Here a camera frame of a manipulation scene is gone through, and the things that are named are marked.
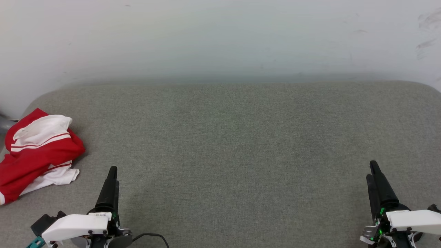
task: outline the gray fabric surface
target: gray fabric surface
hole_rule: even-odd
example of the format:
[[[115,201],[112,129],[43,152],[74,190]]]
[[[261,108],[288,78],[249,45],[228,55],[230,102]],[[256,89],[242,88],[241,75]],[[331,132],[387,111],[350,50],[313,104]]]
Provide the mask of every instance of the gray fabric surface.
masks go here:
[[[372,159],[411,209],[441,205],[441,95],[421,84],[82,86],[36,107],[72,117],[87,153],[75,182],[0,206],[1,247],[43,214],[85,214],[112,165],[122,226],[172,248],[366,247]]]

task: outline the red and white cloth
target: red and white cloth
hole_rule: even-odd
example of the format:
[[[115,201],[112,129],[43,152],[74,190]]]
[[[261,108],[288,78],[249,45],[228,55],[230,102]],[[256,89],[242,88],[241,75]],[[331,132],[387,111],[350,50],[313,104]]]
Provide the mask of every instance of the red and white cloth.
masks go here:
[[[85,149],[69,129],[71,122],[70,117],[35,109],[8,130],[5,147],[10,154],[0,163],[0,205],[36,189],[76,179],[79,170],[70,168],[72,160]]]

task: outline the gray metal object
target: gray metal object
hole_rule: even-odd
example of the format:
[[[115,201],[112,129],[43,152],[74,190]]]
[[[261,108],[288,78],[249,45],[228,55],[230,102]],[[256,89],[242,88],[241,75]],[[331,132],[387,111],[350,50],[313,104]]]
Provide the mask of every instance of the gray metal object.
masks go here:
[[[0,116],[0,133],[6,133],[15,123]]]

